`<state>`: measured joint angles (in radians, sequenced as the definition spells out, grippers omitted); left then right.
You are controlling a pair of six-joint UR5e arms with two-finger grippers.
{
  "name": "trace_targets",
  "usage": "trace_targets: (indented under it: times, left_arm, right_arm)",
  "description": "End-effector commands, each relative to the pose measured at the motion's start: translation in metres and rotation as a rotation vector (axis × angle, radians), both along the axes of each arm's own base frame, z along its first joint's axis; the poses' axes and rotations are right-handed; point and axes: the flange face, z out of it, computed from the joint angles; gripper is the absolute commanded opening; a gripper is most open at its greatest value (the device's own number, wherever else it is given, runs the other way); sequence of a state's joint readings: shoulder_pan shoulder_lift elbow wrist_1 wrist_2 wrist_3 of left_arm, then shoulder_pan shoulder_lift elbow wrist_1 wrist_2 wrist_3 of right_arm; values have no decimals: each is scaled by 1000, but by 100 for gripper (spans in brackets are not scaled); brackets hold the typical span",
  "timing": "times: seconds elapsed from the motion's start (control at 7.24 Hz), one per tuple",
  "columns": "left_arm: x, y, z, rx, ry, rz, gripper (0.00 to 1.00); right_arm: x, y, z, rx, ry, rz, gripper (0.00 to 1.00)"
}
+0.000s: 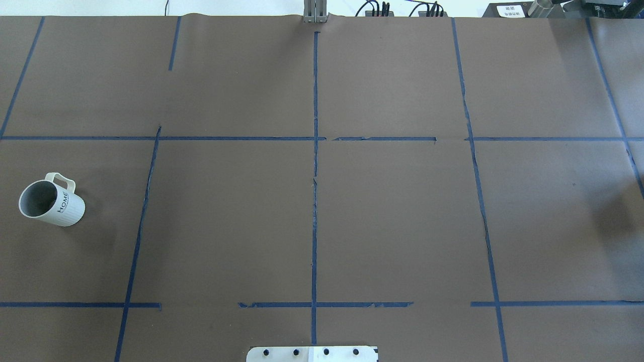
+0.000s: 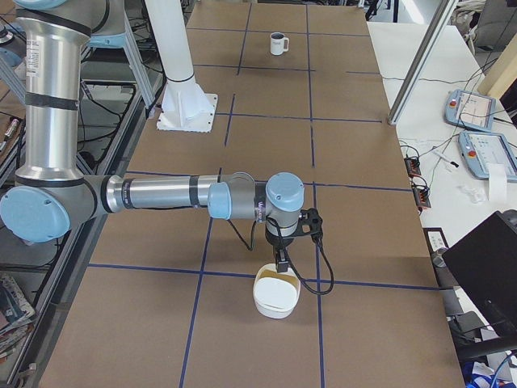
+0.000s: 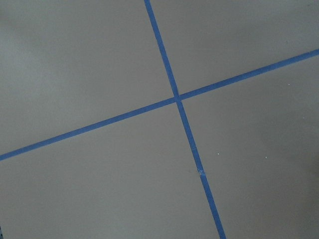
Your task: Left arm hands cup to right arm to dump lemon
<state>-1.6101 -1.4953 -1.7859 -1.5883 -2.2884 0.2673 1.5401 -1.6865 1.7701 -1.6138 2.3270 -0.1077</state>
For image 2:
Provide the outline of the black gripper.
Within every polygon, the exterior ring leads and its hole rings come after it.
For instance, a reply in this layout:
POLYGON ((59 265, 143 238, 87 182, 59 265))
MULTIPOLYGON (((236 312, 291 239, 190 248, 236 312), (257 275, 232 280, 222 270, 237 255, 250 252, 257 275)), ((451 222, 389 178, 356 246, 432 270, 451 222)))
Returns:
POLYGON ((265 232, 266 240, 275 250, 275 269, 277 272, 288 271, 288 253, 284 249, 292 243, 292 238, 285 238, 271 233, 269 230, 265 232))

